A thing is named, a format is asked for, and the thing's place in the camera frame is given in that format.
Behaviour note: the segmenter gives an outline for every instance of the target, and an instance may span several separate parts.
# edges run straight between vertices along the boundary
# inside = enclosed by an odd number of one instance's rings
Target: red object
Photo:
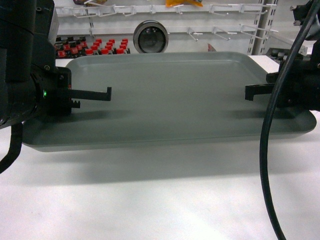
[[[71,53],[72,54],[78,54],[79,52],[78,52],[78,49],[76,47],[72,47],[71,48]]]
[[[91,48],[88,48],[88,49],[85,50],[85,54],[86,55],[93,55],[94,51]]]
[[[67,56],[66,52],[61,50],[61,51],[58,51],[58,57],[60,59],[64,59],[65,57]]]
[[[81,44],[77,45],[77,46],[76,46],[76,49],[78,49],[78,51],[81,51],[81,50],[82,50]]]
[[[81,42],[81,46],[82,46],[83,48],[88,47],[87,42],[86,42],[86,41],[82,41],[82,42]]]
[[[70,45],[69,45],[69,44],[63,45],[63,49],[64,49],[65,51],[70,50]]]
[[[109,44],[105,45],[105,48],[106,48],[106,49],[108,49],[109,51],[111,51],[111,50],[112,50],[112,46],[111,46],[111,45],[109,45]]]
[[[106,48],[102,48],[102,49],[101,49],[101,54],[102,54],[102,55],[109,54],[109,50],[106,49]]]
[[[123,48],[117,48],[116,54],[124,54],[125,50]]]
[[[92,46],[91,46],[91,49],[92,49],[93,51],[96,51],[96,50],[98,50],[98,46],[97,46],[97,45],[92,45]]]
[[[120,45],[120,48],[123,49],[123,50],[126,50],[126,49],[127,49],[127,45],[121,44],[121,45]]]

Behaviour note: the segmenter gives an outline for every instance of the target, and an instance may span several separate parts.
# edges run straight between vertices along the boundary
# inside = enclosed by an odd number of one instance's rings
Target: metal hook
[[[214,26],[211,33],[213,33],[214,35],[217,35],[218,37],[220,37],[220,38],[222,38],[222,39],[224,39],[226,41],[229,41],[231,38],[230,37],[226,38],[224,36],[221,36],[220,34],[217,34],[217,30],[220,30],[220,31],[222,31],[222,32],[224,32],[226,34],[237,34],[236,32],[228,32],[228,31],[225,31],[225,30],[223,30],[223,29],[221,29],[219,27]]]
[[[265,32],[274,32],[274,33],[278,33],[279,31],[277,30],[273,30],[273,29],[264,29],[264,28],[260,28],[260,27],[256,27],[256,26],[249,26],[249,25],[245,25],[245,24],[241,24],[241,27],[248,27],[251,29],[257,29],[257,30],[261,30],[261,31],[265,31]]]
[[[241,14],[254,14],[254,15],[264,15],[268,12],[268,10],[262,11],[262,7],[263,5],[261,5],[261,11],[256,11],[256,12],[251,12],[251,11],[246,11],[244,9],[244,6],[250,6],[248,4],[240,4],[240,9],[239,9],[239,13]]]
[[[260,40],[266,40],[266,39],[268,39],[267,37],[266,38],[263,38],[263,37],[260,37],[260,36],[256,36],[256,35],[253,35],[253,34],[250,34],[250,33],[248,33],[248,32],[245,32],[244,31],[244,28],[243,27],[250,27],[251,28],[251,26],[246,26],[246,25],[242,25],[242,24],[240,24],[240,33],[242,33],[242,34],[246,34],[246,35],[249,35],[249,36],[251,36],[251,37],[253,37],[253,38],[255,38],[255,39],[260,39]]]
[[[209,10],[209,13],[210,14],[215,14],[215,15],[219,15],[219,16],[227,16],[229,13],[227,12],[226,14],[223,14],[223,13],[217,13],[215,12],[215,8],[217,5],[214,5],[214,4],[210,4],[211,8]]]
[[[196,32],[191,27],[188,28],[187,34],[189,34],[196,42],[198,42],[199,39],[195,38],[194,35],[203,35],[203,33]]]
[[[84,7],[66,7],[66,6],[56,6],[55,7],[58,10],[58,17],[80,17],[83,16],[84,10],[86,10]]]
[[[271,3],[267,3],[267,4],[261,4],[261,3],[241,3],[241,5],[244,6],[253,6],[253,7],[262,7],[262,8],[273,8],[276,7],[277,4],[271,4]]]
[[[137,14],[137,10],[136,10],[135,6],[131,6],[130,8],[131,8],[131,9],[130,9],[130,13],[129,13],[129,14],[123,13],[123,15],[124,15],[125,17],[129,17],[129,16],[132,16],[132,15]]]
[[[154,5],[150,5],[150,13],[151,14],[155,14],[156,13]]]
[[[77,15],[77,14],[74,14],[73,16],[76,17],[77,19],[85,19],[85,18],[94,18],[94,17],[97,17],[98,15],[97,14],[94,14],[94,15]]]
[[[182,6],[184,6],[184,4],[180,4],[180,5],[174,6],[174,8],[176,8],[176,12],[177,12],[178,14],[180,14],[180,15],[183,14],[183,12],[181,12],[181,10],[180,10],[180,7],[182,7]]]
[[[113,12],[111,12],[111,13],[105,13],[105,14],[99,14],[98,16],[100,17],[100,18],[102,18],[102,17],[108,17],[108,16],[112,16],[112,15],[115,15],[115,14],[117,14],[118,12],[116,11],[116,5],[114,4],[114,5],[112,5],[112,8],[111,8],[112,10],[113,10]]]

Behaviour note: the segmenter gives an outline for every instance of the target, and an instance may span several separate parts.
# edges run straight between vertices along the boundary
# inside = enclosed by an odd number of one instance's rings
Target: robotic arm
[[[11,126],[8,154],[0,173],[19,156],[23,125],[43,115],[69,115],[75,99],[111,100],[107,92],[73,90],[71,71],[56,67],[49,38],[57,29],[53,0],[0,0],[0,129]]]
[[[313,1],[306,5],[292,6],[294,25],[301,26],[312,6]],[[309,58],[297,56],[293,61],[287,81],[283,86],[277,103],[278,108],[302,105],[308,110],[320,111],[320,12],[317,13],[313,24],[305,38],[308,41],[316,41],[313,45],[312,54]],[[279,72],[284,66],[282,61]],[[245,99],[254,100],[254,95],[271,94],[275,82],[279,76],[277,73],[269,73],[266,76],[267,84],[245,86]]]

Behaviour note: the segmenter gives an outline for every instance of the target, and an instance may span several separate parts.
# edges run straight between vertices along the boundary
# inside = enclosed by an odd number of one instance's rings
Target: round camera
[[[133,44],[139,53],[163,53],[168,46],[168,32],[154,20],[140,23],[133,33]]]

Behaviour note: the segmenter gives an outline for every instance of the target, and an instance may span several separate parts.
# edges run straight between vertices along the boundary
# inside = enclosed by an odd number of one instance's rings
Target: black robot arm
[[[73,90],[71,71],[56,67],[53,0],[0,0],[0,129],[11,126],[8,154],[0,173],[19,156],[22,122],[43,115],[69,115],[75,99],[111,100],[107,92]]]
[[[268,74],[268,84],[245,86],[245,99],[250,101],[254,95],[271,94],[261,129],[259,164],[265,206],[279,240],[286,237],[276,215],[268,174],[268,141],[275,109],[301,105],[308,110],[320,111],[320,0],[292,6],[290,10],[293,11],[294,25],[301,26],[301,29],[287,59],[280,64],[279,73]],[[297,57],[304,40],[316,40],[309,59]]]

